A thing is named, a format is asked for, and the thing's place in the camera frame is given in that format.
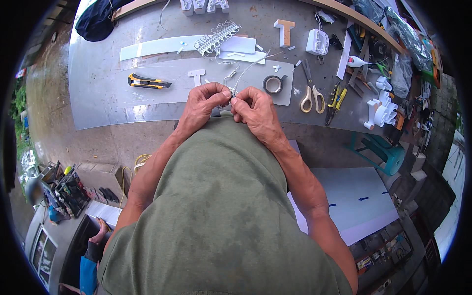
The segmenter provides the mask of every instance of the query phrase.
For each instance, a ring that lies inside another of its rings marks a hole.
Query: metal table surface
[[[82,12],[94,0],[82,0],[74,24]],[[160,10],[164,3],[151,5],[134,12],[118,21],[118,25],[105,40],[88,42],[72,29],[69,60],[68,80],[72,114],[76,129],[87,129],[98,126],[123,124],[132,122],[175,120],[179,119],[185,103],[163,103],[143,105],[120,109],[117,107],[117,98],[113,89],[114,76],[117,72],[134,67],[146,66],[152,63],[171,59],[186,59],[199,57],[197,51],[183,51],[162,54],[156,57],[142,59],[135,58],[120,61],[121,48],[140,42],[183,35],[210,34],[211,29],[227,19],[240,24],[242,28],[238,34],[247,34],[256,38],[257,44],[264,50],[271,49],[271,54],[283,51],[270,59],[296,64],[300,59],[308,59],[313,81],[319,92],[323,94],[326,104],[329,103],[329,93],[339,80],[336,77],[337,66],[341,51],[331,47],[324,64],[320,65],[316,56],[304,51],[308,32],[318,28],[314,18],[315,7],[298,1],[269,1],[258,2],[239,0],[230,2],[230,12],[222,13],[217,10],[214,14],[194,14],[186,17],[177,0],[171,1],[162,15],[162,24],[167,29],[157,30]],[[295,49],[280,48],[279,29],[273,24],[277,19],[294,21],[296,27],[290,31],[291,46]],[[337,20],[333,24],[323,23],[323,31],[329,36],[336,34],[343,42],[346,34],[346,23]],[[373,131],[363,126],[368,120],[367,101],[376,98],[374,92],[368,90],[357,81],[364,91],[364,98],[360,98],[349,86],[341,110],[336,114],[330,127],[384,135],[388,128],[375,126]],[[326,110],[318,114],[314,109],[309,113],[300,110],[300,101],[304,96],[307,81],[300,65],[294,71],[293,91],[289,106],[276,106],[281,122],[293,122],[308,125],[324,126]]]

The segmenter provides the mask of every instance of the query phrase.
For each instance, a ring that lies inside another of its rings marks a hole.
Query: window
[[[56,248],[56,245],[49,239],[44,228],[40,227],[36,236],[36,244],[31,254],[31,263],[48,290],[49,275],[51,274],[51,265]]]

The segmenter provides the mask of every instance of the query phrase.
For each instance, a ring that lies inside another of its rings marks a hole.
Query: yellow cable
[[[142,157],[145,157],[146,160],[149,159],[149,157],[151,157],[151,155],[148,155],[148,154],[142,154],[141,156],[137,157],[136,158],[136,161],[135,161],[135,166],[138,164],[138,160],[139,158],[142,158]]]
[[[149,159],[149,157],[151,157],[151,155],[148,155],[148,154],[142,154],[142,155],[140,155],[139,157],[136,158],[135,166],[138,164],[138,160],[139,160],[140,158],[143,158],[143,159],[141,159],[141,161],[139,162],[139,163],[141,164],[143,161],[146,162],[146,161]],[[119,202],[119,209],[121,209],[121,204],[122,204],[122,202],[123,202],[123,198],[125,197],[125,168],[127,168],[127,169],[129,170],[129,172],[131,173],[131,175],[129,176],[129,183],[130,183],[130,184],[131,184],[131,179],[133,178],[133,172],[132,172],[132,170],[131,170],[130,168],[124,166],[124,167],[122,168],[122,170],[121,170],[121,179],[123,180],[123,187],[122,187],[122,189],[123,189],[123,195],[121,196],[121,201]]]
[[[123,167],[123,169],[121,170],[121,179],[123,180],[123,195],[121,196],[121,201],[119,202],[119,208],[118,209],[121,209],[121,203],[123,202],[123,198],[125,197],[125,168],[128,168],[126,166]],[[131,183],[131,178],[133,177],[133,172],[131,171],[130,168],[128,168],[129,172],[131,173],[131,175],[129,176],[129,183]]]

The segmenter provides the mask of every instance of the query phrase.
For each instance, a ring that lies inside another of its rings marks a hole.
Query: person's leg
[[[103,218],[95,217],[95,219],[97,219],[98,223],[100,224],[100,230],[98,231],[98,234],[89,239],[89,242],[100,244],[105,234],[111,231],[111,229],[108,224],[103,220]]]
[[[86,295],[93,295],[97,288],[97,265],[101,257],[101,248],[99,243],[105,234],[111,231],[108,224],[102,219],[96,217],[100,224],[98,234],[88,240],[88,247],[85,255],[80,260],[80,291]]]

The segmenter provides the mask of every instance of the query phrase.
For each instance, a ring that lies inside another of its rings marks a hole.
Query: green stool
[[[403,160],[405,159],[405,149],[401,145],[392,147],[392,145],[385,141],[381,136],[366,133],[361,134],[364,135],[364,138],[361,140],[361,143],[364,144],[365,147],[357,150],[354,148],[357,138],[357,132],[353,132],[352,134],[351,145],[344,146],[348,150],[366,159],[370,164],[374,165],[377,169],[387,175],[391,176],[398,172],[398,170],[403,164]],[[380,167],[372,160],[360,153],[365,150],[371,150],[372,152],[374,152],[374,154],[381,158],[382,161],[385,162],[385,168]]]

